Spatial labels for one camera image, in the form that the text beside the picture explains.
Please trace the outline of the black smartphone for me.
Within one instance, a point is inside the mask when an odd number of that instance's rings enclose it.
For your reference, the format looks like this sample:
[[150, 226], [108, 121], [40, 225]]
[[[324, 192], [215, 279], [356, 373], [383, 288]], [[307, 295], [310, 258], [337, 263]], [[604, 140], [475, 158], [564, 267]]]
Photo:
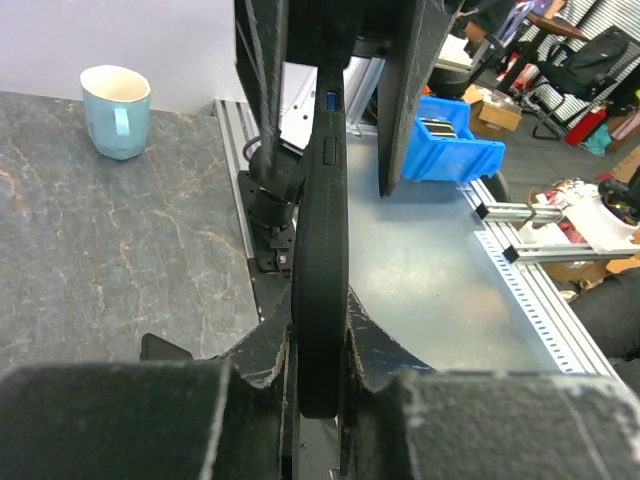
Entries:
[[317, 1], [317, 82], [308, 169], [299, 207], [292, 278], [300, 412], [338, 413], [349, 280], [344, 69], [368, 7]]

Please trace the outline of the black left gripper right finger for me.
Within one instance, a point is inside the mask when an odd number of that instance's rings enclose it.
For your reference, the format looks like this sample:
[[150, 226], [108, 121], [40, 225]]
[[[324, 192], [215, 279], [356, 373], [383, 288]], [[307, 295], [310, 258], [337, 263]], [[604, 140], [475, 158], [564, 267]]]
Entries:
[[635, 479], [639, 401], [608, 376], [439, 372], [348, 298], [344, 479]]

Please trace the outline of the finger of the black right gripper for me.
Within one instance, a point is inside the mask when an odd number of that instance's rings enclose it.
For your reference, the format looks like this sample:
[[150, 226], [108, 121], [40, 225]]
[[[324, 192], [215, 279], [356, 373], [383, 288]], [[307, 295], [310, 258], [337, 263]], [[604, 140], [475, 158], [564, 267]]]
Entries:
[[236, 71], [264, 150], [279, 142], [279, 115], [288, 36], [289, 3], [236, 1]]
[[390, 47], [378, 82], [379, 194], [401, 175], [423, 87], [458, 14], [456, 1], [389, 1], [381, 17]]

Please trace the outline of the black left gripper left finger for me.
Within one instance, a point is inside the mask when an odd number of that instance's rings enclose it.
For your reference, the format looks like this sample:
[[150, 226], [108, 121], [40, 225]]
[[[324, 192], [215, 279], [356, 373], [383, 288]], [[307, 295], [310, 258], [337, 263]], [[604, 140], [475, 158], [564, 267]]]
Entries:
[[32, 364], [1, 376], [5, 479], [293, 479], [290, 297], [211, 360]]

